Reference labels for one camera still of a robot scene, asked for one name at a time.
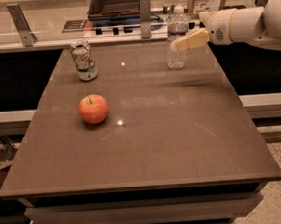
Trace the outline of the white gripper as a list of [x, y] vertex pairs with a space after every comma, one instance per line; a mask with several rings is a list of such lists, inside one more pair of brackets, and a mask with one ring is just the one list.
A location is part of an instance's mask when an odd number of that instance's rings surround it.
[[174, 52], [186, 51], [204, 47], [208, 41], [213, 45], [220, 46], [232, 44], [230, 27], [231, 17], [235, 10], [233, 8], [219, 10], [218, 12], [201, 12], [199, 19], [204, 24], [206, 30], [198, 29], [177, 38], [170, 44], [170, 49]]

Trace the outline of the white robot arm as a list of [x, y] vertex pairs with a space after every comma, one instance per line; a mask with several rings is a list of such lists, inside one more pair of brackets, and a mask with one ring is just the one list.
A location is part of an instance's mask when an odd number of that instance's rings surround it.
[[213, 45], [246, 43], [253, 47], [281, 50], [281, 0], [268, 0], [264, 6], [201, 12], [204, 27], [177, 38], [170, 44], [176, 52]]

